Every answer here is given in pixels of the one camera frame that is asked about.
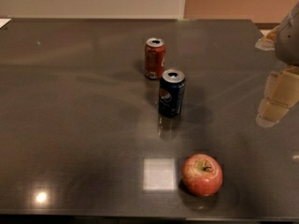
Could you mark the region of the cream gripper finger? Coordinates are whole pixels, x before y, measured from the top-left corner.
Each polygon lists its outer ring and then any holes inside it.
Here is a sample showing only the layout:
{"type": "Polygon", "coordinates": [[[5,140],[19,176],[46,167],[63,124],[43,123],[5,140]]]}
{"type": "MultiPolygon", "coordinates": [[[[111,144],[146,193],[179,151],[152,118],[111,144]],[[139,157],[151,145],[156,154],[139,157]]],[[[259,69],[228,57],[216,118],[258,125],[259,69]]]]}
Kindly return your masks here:
{"type": "Polygon", "coordinates": [[[265,84],[256,123],[264,128],[278,124],[299,102],[299,67],[272,71],[265,84]]]}
{"type": "Polygon", "coordinates": [[[255,48],[264,51],[274,50],[276,46],[277,35],[278,27],[276,26],[256,42],[255,48]]]}

